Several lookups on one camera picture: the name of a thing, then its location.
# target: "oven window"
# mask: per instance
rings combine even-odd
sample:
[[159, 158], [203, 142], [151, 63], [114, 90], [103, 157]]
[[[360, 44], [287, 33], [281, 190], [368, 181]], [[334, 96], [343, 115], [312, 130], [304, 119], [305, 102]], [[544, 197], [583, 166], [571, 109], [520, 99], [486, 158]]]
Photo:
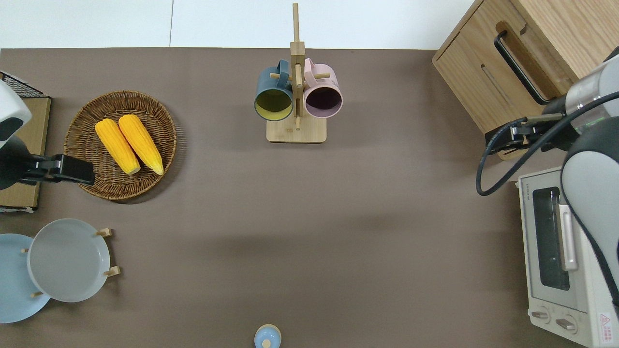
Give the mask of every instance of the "oven window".
[[533, 191], [535, 232], [540, 278], [543, 285], [559, 290], [569, 290], [569, 275], [561, 268], [559, 247], [559, 188], [551, 187]]

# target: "pink mug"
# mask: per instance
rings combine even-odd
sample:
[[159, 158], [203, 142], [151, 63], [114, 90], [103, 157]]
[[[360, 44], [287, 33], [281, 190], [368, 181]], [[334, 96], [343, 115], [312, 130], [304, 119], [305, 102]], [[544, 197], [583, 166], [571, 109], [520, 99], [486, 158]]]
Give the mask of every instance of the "pink mug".
[[[315, 78], [317, 74], [328, 73], [329, 77]], [[337, 85], [335, 72], [326, 64], [314, 64], [311, 59], [305, 59], [305, 82], [303, 104], [307, 112], [318, 118], [335, 115], [342, 108], [342, 93]]]

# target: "dark green mug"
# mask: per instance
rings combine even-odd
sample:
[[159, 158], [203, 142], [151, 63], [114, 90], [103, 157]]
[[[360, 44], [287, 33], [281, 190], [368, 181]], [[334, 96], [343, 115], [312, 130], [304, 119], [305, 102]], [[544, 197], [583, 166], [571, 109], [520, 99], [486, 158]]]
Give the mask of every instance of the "dark green mug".
[[292, 113], [292, 85], [288, 81], [290, 63], [280, 59], [277, 66], [266, 68], [258, 77], [254, 109], [267, 121], [280, 121]]

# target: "mug handle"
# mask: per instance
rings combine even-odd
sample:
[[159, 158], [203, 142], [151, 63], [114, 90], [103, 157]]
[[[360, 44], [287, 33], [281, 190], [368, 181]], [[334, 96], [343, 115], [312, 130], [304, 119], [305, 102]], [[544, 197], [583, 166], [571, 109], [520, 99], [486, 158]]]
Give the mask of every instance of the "mug handle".
[[278, 88], [286, 88], [288, 77], [290, 75], [288, 71], [290, 71], [290, 63], [288, 63], [287, 60], [280, 59], [279, 64], [277, 65], [277, 73], [279, 74], [279, 78], [277, 79]]
[[305, 77], [305, 82], [308, 83], [310, 88], [318, 85], [314, 77], [314, 62], [311, 61], [311, 58], [305, 58], [305, 72], [303, 72], [303, 77]]

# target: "toaster oven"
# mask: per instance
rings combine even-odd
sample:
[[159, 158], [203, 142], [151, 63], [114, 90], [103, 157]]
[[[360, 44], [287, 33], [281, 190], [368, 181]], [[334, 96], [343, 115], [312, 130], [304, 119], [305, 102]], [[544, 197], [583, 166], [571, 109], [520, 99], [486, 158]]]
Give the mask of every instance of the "toaster oven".
[[566, 205], [561, 168], [520, 176], [531, 323], [587, 347], [619, 347], [619, 323], [597, 258]]

